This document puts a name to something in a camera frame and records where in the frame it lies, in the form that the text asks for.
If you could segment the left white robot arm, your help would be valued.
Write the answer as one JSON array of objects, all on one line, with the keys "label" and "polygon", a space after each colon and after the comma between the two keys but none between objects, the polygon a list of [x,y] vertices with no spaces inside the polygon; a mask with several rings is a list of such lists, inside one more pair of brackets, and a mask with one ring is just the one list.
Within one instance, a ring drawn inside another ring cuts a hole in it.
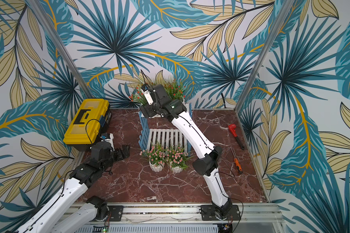
[{"label": "left white robot arm", "polygon": [[93,196],[75,213],[61,221],[61,217],[92,187],[114,163],[130,156],[130,146],[113,148],[100,141],[91,147],[89,159],[71,171],[59,191],[29,220],[22,223],[17,233],[74,233],[86,223],[107,221],[112,214],[107,201]]}]

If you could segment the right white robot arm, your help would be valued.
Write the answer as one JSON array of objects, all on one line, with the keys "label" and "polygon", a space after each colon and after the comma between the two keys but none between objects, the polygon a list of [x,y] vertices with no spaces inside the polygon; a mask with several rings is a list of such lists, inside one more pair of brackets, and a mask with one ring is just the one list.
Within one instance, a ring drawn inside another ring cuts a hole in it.
[{"label": "right white robot arm", "polygon": [[224,190],[218,169],[218,160],[222,148],[210,142],[192,120],[181,100],[172,100],[163,85],[143,84],[141,91],[147,101],[140,107],[145,118],[159,115],[176,126],[190,142],[198,159],[192,164],[195,171],[202,175],[212,197],[215,216],[225,220],[232,208],[232,200]]}]

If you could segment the pink flower pot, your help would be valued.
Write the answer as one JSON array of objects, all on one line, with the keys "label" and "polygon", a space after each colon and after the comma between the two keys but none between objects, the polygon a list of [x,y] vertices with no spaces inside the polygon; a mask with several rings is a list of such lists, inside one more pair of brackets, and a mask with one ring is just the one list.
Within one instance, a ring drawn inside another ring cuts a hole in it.
[{"label": "pink flower pot", "polygon": [[150,149],[142,150],[140,156],[148,161],[154,172],[161,172],[166,165],[167,154],[161,144],[155,144]]},{"label": "pink flower pot", "polygon": [[165,150],[166,162],[173,173],[180,173],[188,167],[191,156],[184,147],[170,147]]}]

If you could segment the red flower pot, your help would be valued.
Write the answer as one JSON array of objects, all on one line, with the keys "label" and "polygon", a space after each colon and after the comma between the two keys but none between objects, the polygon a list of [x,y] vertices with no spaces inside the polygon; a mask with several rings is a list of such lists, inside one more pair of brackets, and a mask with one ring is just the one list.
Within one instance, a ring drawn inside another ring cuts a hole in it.
[{"label": "red flower pot", "polygon": [[185,85],[181,79],[166,80],[164,88],[171,100],[180,100],[181,102],[185,101]]},{"label": "red flower pot", "polygon": [[132,102],[139,103],[141,105],[147,104],[147,100],[142,90],[143,85],[144,85],[143,83],[140,83],[133,87],[133,91],[129,95],[129,98]]}]

